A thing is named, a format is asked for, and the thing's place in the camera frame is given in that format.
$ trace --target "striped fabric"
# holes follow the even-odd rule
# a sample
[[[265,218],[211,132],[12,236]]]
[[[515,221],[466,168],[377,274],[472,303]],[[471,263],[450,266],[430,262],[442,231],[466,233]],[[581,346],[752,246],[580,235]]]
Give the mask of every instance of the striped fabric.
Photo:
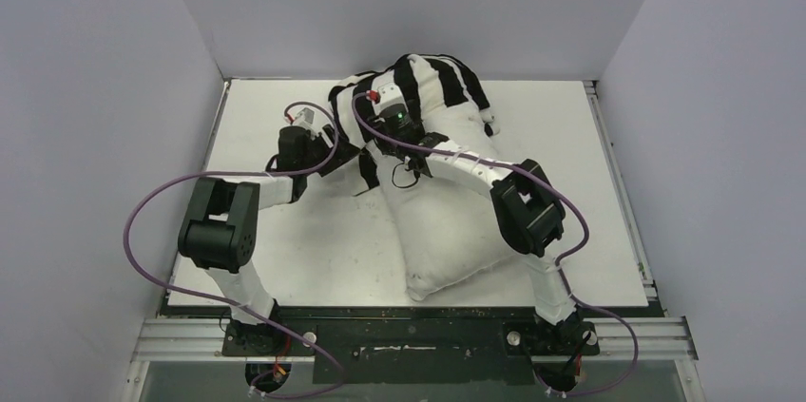
[[[450,55],[408,54],[383,71],[350,76],[330,91],[328,101],[339,133],[346,138],[344,142],[363,148],[372,140],[372,136],[355,120],[352,100],[358,93],[378,90],[391,82],[403,92],[409,113],[416,121],[435,110],[473,102],[484,122],[492,124],[487,95],[470,68]],[[373,106],[368,100],[358,100],[356,107],[365,120],[374,117]]]

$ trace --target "screw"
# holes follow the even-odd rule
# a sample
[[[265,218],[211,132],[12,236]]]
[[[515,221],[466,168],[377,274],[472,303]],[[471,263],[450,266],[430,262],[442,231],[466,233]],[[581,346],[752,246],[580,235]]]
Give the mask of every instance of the screw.
[[[507,334],[507,343],[513,347],[521,344],[521,335],[517,331],[512,331]]]
[[[305,333],[305,334],[303,334],[302,338],[304,338],[305,340],[308,340],[311,343],[317,343],[317,335],[312,333],[312,332],[310,332],[310,331]],[[302,343],[302,345],[305,345],[306,347],[311,348],[311,346],[308,345],[307,343]]]

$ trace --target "white pillow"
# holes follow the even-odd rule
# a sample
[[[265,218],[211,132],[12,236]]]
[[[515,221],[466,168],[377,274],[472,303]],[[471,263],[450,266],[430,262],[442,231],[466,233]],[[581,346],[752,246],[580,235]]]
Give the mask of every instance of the white pillow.
[[[423,125],[426,131],[442,133],[468,150],[498,158],[474,102],[430,112]],[[515,255],[501,237],[489,199],[458,183],[425,176],[411,188],[398,188],[392,173],[400,161],[380,155],[373,144],[370,151],[403,249],[409,297],[423,300]],[[401,166],[394,172],[394,181],[406,186],[414,176]]]

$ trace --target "white board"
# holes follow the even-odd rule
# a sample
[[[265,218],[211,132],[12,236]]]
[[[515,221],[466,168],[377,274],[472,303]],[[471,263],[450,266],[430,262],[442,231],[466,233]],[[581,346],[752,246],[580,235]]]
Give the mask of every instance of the white board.
[[[235,80],[207,169],[260,171],[277,152],[283,108],[298,100],[324,103],[334,81]],[[585,249],[564,267],[574,293],[600,306],[645,306],[646,296],[616,189],[585,90],[579,82],[482,82],[501,126],[494,142],[506,161],[537,161],[552,184],[585,214]],[[260,212],[253,261],[280,305],[530,306],[525,268],[512,258],[414,302],[391,215],[379,189],[358,197],[352,163],[326,178],[308,178],[300,201]],[[568,212],[559,255],[582,236]],[[205,272],[179,258],[174,283],[219,294]],[[213,301],[172,293],[172,306]]]

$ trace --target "wire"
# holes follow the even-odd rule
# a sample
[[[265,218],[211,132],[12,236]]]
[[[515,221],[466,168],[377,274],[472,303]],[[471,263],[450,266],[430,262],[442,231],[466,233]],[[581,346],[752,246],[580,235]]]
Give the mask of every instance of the wire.
[[[419,176],[414,177],[414,182],[409,183],[408,185],[403,185],[403,186],[400,186],[400,185],[398,185],[397,183],[395,183],[395,182],[394,182],[394,173],[395,173],[395,172],[397,172],[397,168],[398,168],[398,167],[400,167],[400,166],[405,166],[405,165],[406,165],[405,163],[399,163],[399,164],[396,164],[396,165],[395,165],[395,166],[392,168],[392,185],[396,186],[397,188],[400,188],[401,190],[405,190],[405,189],[407,189],[407,188],[411,188],[411,187],[413,187],[413,186],[417,185],[417,183],[418,183],[418,182],[420,182],[420,178],[419,178]]]
[[[630,365],[627,368],[627,370],[624,371],[624,373],[622,373],[618,378],[616,378],[612,382],[602,386],[601,388],[597,388],[597,389],[594,389],[594,390],[588,390],[588,391],[582,391],[582,392],[573,392],[573,393],[568,394],[568,396],[579,397],[579,396],[583,396],[583,395],[598,394],[600,392],[605,392],[607,390],[610,390],[611,388],[614,388],[614,387],[620,385],[623,381],[625,381],[635,371],[636,367],[638,367],[638,336],[635,334],[635,330],[632,329],[632,326],[630,326],[630,324],[627,323],[626,320],[624,320],[624,318],[622,318],[622,317],[610,312],[609,310],[603,309],[601,307],[592,306],[592,305],[590,305],[590,304],[588,304],[586,302],[582,302],[578,297],[574,296],[573,290],[571,290],[571,285],[568,282],[568,277],[566,276],[566,273],[563,271],[563,267],[561,265],[561,262],[563,261],[563,259],[568,258],[571,255],[574,255],[575,253],[577,253],[580,250],[582,250],[582,248],[585,247],[587,242],[590,240],[590,228],[587,226],[587,221],[585,221],[585,217],[583,217],[582,212],[579,210],[579,208],[577,208],[577,206],[574,205],[574,203],[571,202],[571,200],[569,200],[564,194],[560,193],[559,191],[554,189],[551,185],[549,185],[547,182],[543,182],[542,180],[538,179],[535,175],[533,175],[532,173],[526,171],[526,169],[524,169],[524,168],[522,168],[520,166],[516,166],[514,164],[508,164],[508,163],[500,163],[500,162],[496,162],[496,161],[493,161],[493,160],[486,160],[486,159],[481,158],[481,157],[474,157],[474,156],[468,154],[467,152],[458,153],[458,152],[452,152],[450,150],[440,150],[440,149],[436,149],[436,148],[424,147],[424,146],[421,146],[421,145],[407,144],[407,143],[404,143],[402,141],[398,141],[398,140],[396,140],[394,138],[391,138],[391,137],[381,133],[380,131],[378,131],[375,128],[371,127],[367,122],[364,121],[363,118],[361,118],[361,115],[358,114],[358,108],[356,107],[356,104],[357,104],[358,100],[363,98],[364,96],[366,96],[366,95],[362,96],[361,94],[356,94],[353,97],[353,100],[351,102],[351,106],[353,108],[353,115],[355,116],[355,119],[358,121],[358,124],[360,124],[364,129],[366,129],[370,134],[372,134],[373,136],[377,137],[378,139],[386,141],[387,143],[390,143],[390,144],[395,145],[395,146],[408,148],[410,150],[414,150],[414,151],[418,151],[418,152],[442,155],[442,156],[445,156],[445,157],[459,157],[459,158],[464,158],[466,160],[471,160],[471,161],[474,161],[474,162],[478,162],[478,163],[483,164],[485,166],[501,167],[501,168],[504,168],[504,169],[508,169],[510,171],[516,172],[516,173],[526,177],[527,179],[531,180],[532,182],[537,183],[541,188],[545,189],[546,191],[548,191],[549,193],[554,195],[558,200],[560,200],[563,204],[565,204],[568,207],[568,209],[571,210],[571,212],[573,212],[573,214],[576,216],[577,220],[579,221],[580,225],[582,225],[583,237],[579,241],[579,243],[574,245],[570,250],[565,251],[559,257],[557,257],[554,260],[554,265],[557,266],[557,272],[560,274],[560,279],[563,281],[563,285],[565,285],[566,290],[568,291],[568,296],[570,297],[571,300],[573,300],[574,302],[577,303],[577,305],[579,305],[579,306],[581,306],[581,307],[583,307],[585,309],[592,310],[593,312],[597,312],[597,313],[602,314],[602,315],[610,316],[610,317],[616,319],[617,321],[619,321],[620,323],[622,323],[625,326],[625,328],[629,331],[630,336],[632,337],[633,356],[632,356],[632,361],[630,361]]]
[[[221,326],[221,322],[224,320],[224,316],[225,316],[225,315],[227,314],[227,312],[229,312],[229,311],[230,311],[229,309],[224,309],[224,311],[223,311],[223,312],[221,312],[221,316],[219,316],[219,329],[221,329],[221,331],[222,331],[223,333],[226,333],[226,330],[224,329],[224,327],[223,327],[223,326]]]
[[[279,372],[279,369],[280,369],[279,359],[281,357],[284,357],[288,353],[288,349],[290,349],[290,348],[291,348],[291,336],[287,335],[285,337],[285,347],[283,347],[282,352],[278,353],[275,356],[275,367],[274,367],[274,369],[272,371],[272,374],[277,375],[277,373]]]
[[[273,167],[277,162],[277,154],[272,155],[272,158],[269,159],[269,163],[266,164],[266,172],[276,172],[277,169]]]
[[[356,94],[356,97],[362,97],[362,96],[366,96],[366,94],[365,93]],[[273,327],[275,329],[278,329],[278,330],[286,333],[287,335],[290,335],[291,337],[295,338],[296,340],[299,340],[300,342],[308,345],[309,347],[311,347],[312,349],[314,349],[315,351],[317,351],[318,353],[320,353],[321,355],[326,357],[329,361],[331,361],[334,364],[334,366],[336,367],[336,369],[338,370],[338,372],[339,372],[339,376],[340,376],[339,381],[337,381],[335,384],[333,384],[331,386],[321,388],[321,389],[318,389],[318,390],[309,391],[309,392],[302,392],[302,393],[299,393],[299,394],[288,394],[288,395],[286,395],[286,394],[274,395],[274,394],[270,394],[270,393],[266,394],[266,397],[269,397],[269,398],[272,398],[272,399],[300,399],[300,398],[303,398],[303,397],[310,397],[310,396],[320,395],[320,394],[324,394],[326,392],[330,392],[330,391],[335,390],[337,388],[340,388],[341,386],[344,385],[344,381],[345,381],[346,376],[347,376],[347,371],[344,369],[344,366],[342,366],[341,363],[339,363],[338,360],[333,357],[332,354],[328,353],[327,350],[323,349],[322,347],[320,347],[316,343],[308,340],[307,338],[303,337],[302,335],[297,334],[296,332],[294,332],[291,329],[283,326],[282,324],[279,324],[279,323],[277,323],[277,322],[275,322],[275,321],[273,321],[273,320],[271,320],[271,319],[269,319],[269,318],[267,318],[267,317],[255,312],[251,308],[249,308],[249,307],[247,307],[245,305],[241,305],[239,302],[237,302],[237,301],[235,301],[233,299],[230,299],[228,297],[221,297],[221,296],[211,295],[211,294],[208,294],[208,293],[203,293],[201,291],[196,291],[196,290],[191,290],[191,289],[188,289],[188,288],[183,288],[181,286],[176,286],[176,285],[173,285],[173,284],[171,284],[169,282],[163,281],[163,280],[161,280],[159,278],[156,278],[155,276],[151,275],[134,258],[134,253],[131,250],[131,236],[130,235],[131,235],[132,225],[134,224],[134,220],[137,218],[138,214],[140,214],[140,212],[143,210],[145,205],[148,204],[149,201],[153,200],[154,197],[156,197],[157,195],[159,195],[160,193],[162,193],[166,189],[168,189],[171,186],[174,186],[176,184],[186,182],[186,181],[190,181],[192,179],[199,179],[199,178],[202,178],[202,177],[259,177],[259,176],[270,176],[270,177],[287,176],[287,177],[290,177],[290,176],[301,176],[301,175],[313,174],[313,173],[317,172],[319,169],[321,169],[325,164],[327,164],[333,158],[333,156],[336,155],[336,149],[338,147],[338,129],[337,129],[336,121],[334,120],[333,116],[331,116],[331,114],[327,110],[325,110],[324,107],[322,107],[320,105],[316,105],[314,103],[308,103],[308,102],[304,102],[304,101],[298,101],[298,102],[294,102],[294,103],[289,104],[288,106],[286,106],[286,108],[283,111],[283,113],[288,115],[288,110],[291,107],[294,107],[294,106],[297,106],[297,105],[309,105],[310,107],[313,107],[314,109],[316,109],[319,112],[323,113],[328,118],[328,120],[330,120],[331,125],[334,128],[334,132],[335,132],[336,136],[333,138],[333,141],[334,141],[333,142],[333,147],[331,148],[330,153],[328,153],[327,157],[325,157],[325,159],[321,163],[319,163],[319,164],[317,164],[316,166],[313,166],[313,167],[309,167],[309,168],[306,168],[306,169],[300,169],[299,171],[285,171],[285,172],[271,172],[271,173],[267,173],[267,172],[263,172],[263,171],[260,171],[260,172],[206,171],[206,172],[199,172],[199,173],[196,173],[196,174],[188,174],[188,175],[185,175],[185,176],[180,176],[180,177],[178,177],[178,178],[176,178],[176,179],[174,179],[172,181],[166,182],[166,183],[158,186],[151,193],[148,193],[147,195],[145,195],[145,197],[142,200],[140,200],[140,202],[138,202],[138,204],[131,211],[131,214],[129,214],[128,219],[126,219],[125,226],[124,226],[124,235],[123,235],[123,244],[124,244],[124,252],[125,252],[125,255],[126,255],[126,259],[128,259],[129,264],[131,264],[131,266],[134,268],[134,270],[138,274],[140,274],[143,278],[145,278],[146,280],[150,281],[151,283],[154,283],[157,286],[161,286],[166,290],[174,291],[174,292],[177,292],[177,293],[183,293],[183,294],[190,295],[190,296],[203,297],[205,299],[216,300],[217,302],[222,302],[222,303],[230,305],[232,307],[241,309],[246,314],[256,318],[260,322],[266,323],[269,326],[271,326],[271,327]],[[260,375],[256,376],[255,378],[253,378],[252,382],[250,383],[251,387],[254,388],[257,385],[257,383],[259,381],[261,381],[262,378],[270,375],[271,373],[272,373],[272,370],[269,370],[267,372],[261,373]]]

